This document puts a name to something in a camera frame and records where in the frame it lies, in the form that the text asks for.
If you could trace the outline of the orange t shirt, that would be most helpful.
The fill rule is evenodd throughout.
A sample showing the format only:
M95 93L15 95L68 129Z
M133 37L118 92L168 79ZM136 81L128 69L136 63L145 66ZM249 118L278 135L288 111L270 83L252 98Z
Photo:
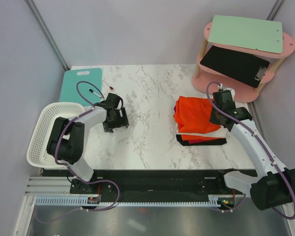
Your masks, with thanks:
M180 96L174 107L174 120L180 133L207 134L217 131L220 125L209 119L213 106L208 99Z

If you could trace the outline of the shirts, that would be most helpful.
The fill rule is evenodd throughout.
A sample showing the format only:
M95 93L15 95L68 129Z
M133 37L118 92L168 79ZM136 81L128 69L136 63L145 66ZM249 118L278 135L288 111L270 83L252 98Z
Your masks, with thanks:
M218 138L211 140L183 140L181 135L176 135L177 141L184 147L190 146L221 146L227 143L226 138Z

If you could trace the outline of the white cloth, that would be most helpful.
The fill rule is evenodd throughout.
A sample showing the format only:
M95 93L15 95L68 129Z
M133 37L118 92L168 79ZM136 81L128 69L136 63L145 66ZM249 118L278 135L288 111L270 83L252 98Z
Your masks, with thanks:
M176 134L180 135L184 141L194 141L194 140L216 140L216 139L224 139L226 138L227 130L224 128L220 128L213 132L208 133L185 133L179 132L176 130Z

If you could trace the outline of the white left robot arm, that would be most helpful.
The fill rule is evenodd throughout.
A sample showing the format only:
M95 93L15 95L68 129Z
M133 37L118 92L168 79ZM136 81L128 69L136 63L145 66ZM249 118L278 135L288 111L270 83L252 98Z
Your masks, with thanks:
M82 181L81 188L87 193L94 193L98 188L98 181L92 178L94 170L84 159L84 152L90 129L99 124L103 125L106 133L113 133L116 128L129 127L120 96L109 93L105 100L92 104L79 115L56 118L46 148L56 164L66 166Z

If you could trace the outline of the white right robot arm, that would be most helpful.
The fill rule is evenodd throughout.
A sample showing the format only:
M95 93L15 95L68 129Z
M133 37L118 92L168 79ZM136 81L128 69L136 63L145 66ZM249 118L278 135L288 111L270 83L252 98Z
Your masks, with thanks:
M230 90L213 93L210 122L226 128L246 151L256 170L256 177L240 171L226 171L215 181L216 190L231 189L251 197L259 210L283 204L295 204L295 169L288 169L270 150L245 107L237 108Z

